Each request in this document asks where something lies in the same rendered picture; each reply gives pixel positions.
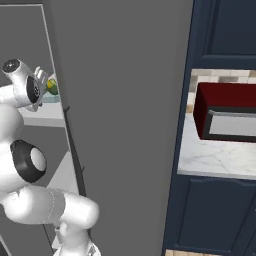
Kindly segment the white fridge shelf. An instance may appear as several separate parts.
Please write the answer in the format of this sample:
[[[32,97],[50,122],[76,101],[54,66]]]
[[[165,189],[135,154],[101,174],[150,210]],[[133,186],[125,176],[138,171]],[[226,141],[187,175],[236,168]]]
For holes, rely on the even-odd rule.
[[[65,120],[60,102],[44,103],[36,112],[25,108],[19,109],[24,118],[24,123],[29,126],[64,127]]]

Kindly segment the grey fridge door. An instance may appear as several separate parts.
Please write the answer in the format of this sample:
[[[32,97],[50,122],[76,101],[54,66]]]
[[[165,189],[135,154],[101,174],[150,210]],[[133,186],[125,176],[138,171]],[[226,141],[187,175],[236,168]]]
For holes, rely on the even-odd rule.
[[[103,256],[161,256],[193,0],[43,0]]]

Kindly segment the navy base cupboard door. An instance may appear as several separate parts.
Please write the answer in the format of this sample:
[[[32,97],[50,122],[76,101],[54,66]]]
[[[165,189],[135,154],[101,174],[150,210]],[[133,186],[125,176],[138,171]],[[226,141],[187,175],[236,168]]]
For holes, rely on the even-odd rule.
[[[256,181],[176,175],[171,179],[165,250],[247,256],[256,232]]]

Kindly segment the pale teal tray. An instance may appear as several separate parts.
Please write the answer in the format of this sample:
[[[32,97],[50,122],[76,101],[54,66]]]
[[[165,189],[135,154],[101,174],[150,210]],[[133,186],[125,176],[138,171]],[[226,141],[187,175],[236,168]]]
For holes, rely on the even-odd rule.
[[[42,98],[43,103],[58,103],[60,101],[59,95],[52,95],[49,92],[46,92]]]

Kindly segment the navy wall cupboard door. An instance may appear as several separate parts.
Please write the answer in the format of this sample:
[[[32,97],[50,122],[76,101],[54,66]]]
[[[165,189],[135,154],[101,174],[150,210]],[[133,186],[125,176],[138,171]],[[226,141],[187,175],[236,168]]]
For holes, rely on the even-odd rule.
[[[256,0],[195,0],[195,68],[256,70]]]

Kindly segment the grey fridge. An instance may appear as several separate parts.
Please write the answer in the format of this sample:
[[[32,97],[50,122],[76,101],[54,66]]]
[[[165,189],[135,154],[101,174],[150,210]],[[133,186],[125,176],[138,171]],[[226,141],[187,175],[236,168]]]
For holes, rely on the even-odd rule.
[[[40,66],[55,74],[51,46],[39,4],[0,5],[0,86],[9,83],[1,71],[5,61],[20,59],[31,69]],[[24,123],[21,138],[45,154],[48,169],[38,186],[70,190],[75,182],[73,160],[66,125],[64,127],[29,126]],[[55,249],[52,225],[22,225],[10,221],[0,206],[0,241],[7,251],[0,256],[52,256]]]

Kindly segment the red microwave oven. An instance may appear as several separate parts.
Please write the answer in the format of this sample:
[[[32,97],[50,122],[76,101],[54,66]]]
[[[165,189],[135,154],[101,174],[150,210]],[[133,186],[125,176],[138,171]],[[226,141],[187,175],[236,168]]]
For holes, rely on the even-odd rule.
[[[193,118],[201,140],[256,143],[256,84],[200,82]]]

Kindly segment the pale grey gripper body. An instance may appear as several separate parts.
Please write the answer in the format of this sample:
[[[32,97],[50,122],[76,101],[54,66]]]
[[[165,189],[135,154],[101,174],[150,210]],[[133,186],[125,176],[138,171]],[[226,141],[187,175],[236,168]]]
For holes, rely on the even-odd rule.
[[[39,86],[40,91],[40,97],[39,99],[42,99],[43,94],[45,92],[46,85],[48,83],[48,73],[45,72],[40,66],[38,66],[34,71],[35,79]]]

